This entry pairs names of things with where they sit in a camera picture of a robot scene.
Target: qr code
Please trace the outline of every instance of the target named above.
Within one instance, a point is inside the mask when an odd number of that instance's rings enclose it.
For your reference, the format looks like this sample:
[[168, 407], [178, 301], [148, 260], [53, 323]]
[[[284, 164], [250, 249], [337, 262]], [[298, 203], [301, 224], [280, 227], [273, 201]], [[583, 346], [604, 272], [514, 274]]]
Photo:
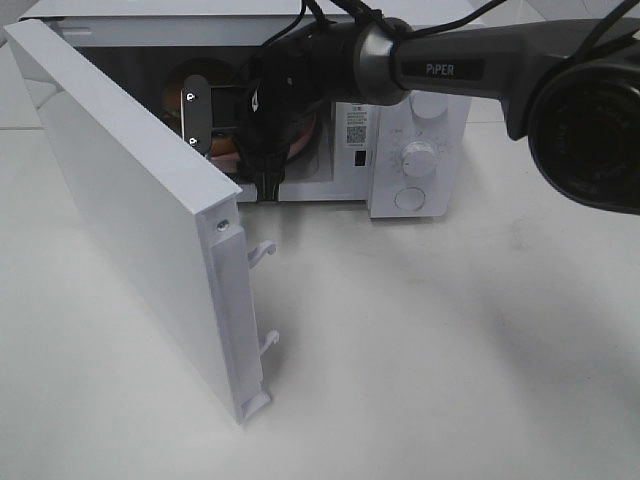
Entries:
[[366, 126], [358, 126], [358, 127], [347, 127], [347, 143], [351, 144], [362, 144], [367, 140], [367, 127]]

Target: label sticker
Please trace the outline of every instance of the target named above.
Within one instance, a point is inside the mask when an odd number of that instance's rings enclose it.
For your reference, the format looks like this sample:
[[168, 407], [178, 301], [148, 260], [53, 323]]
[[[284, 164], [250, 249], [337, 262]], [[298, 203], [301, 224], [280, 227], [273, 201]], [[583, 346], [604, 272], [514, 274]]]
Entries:
[[352, 103], [347, 108], [347, 131], [345, 132], [348, 147], [364, 147], [369, 138], [369, 117], [371, 107]]

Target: white table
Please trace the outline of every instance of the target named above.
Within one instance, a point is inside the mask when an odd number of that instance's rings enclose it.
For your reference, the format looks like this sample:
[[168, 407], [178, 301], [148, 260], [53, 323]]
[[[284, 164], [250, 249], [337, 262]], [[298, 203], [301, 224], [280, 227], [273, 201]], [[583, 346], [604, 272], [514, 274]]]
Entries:
[[640, 219], [555, 193], [495, 105], [443, 219], [242, 207], [279, 245], [252, 278], [282, 340], [274, 403], [238, 427], [90, 239], [23, 100], [0, 131], [1, 479], [638, 477]]

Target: robotic arm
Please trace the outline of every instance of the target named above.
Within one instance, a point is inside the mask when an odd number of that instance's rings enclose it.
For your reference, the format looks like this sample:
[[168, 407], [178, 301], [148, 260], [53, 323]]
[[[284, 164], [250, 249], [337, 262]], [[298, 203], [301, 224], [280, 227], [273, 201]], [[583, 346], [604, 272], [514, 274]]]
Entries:
[[229, 89], [212, 90], [213, 109], [203, 115], [214, 134], [233, 130], [259, 200], [277, 200], [294, 132], [325, 102], [394, 105], [426, 90], [499, 100], [509, 136], [529, 137], [557, 190], [591, 207], [640, 214], [640, 43], [633, 37], [640, 20], [615, 22], [587, 52], [598, 20], [426, 36], [400, 20], [385, 25], [370, 16], [319, 22], [273, 42], [253, 59], [226, 122], [216, 105], [229, 104]]

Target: white wall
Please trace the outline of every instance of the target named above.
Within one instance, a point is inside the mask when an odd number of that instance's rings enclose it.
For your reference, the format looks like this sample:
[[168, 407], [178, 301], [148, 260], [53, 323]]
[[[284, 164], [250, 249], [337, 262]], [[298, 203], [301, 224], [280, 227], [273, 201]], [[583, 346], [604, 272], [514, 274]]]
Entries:
[[[622, 0], [529, 0], [549, 20], [562, 18], [601, 18], [618, 6]], [[640, 16], [640, 7], [627, 16]]]
[[[0, 25], [14, 23], [36, 0], [0, 0]], [[4, 43], [4, 31], [0, 28], [0, 45]]]
[[[468, 0], [474, 8], [481, 7], [489, 0]], [[509, 0], [482, 17], [487, 26], [508, 25], [542, 21], [542, 17], [525, 0]]]

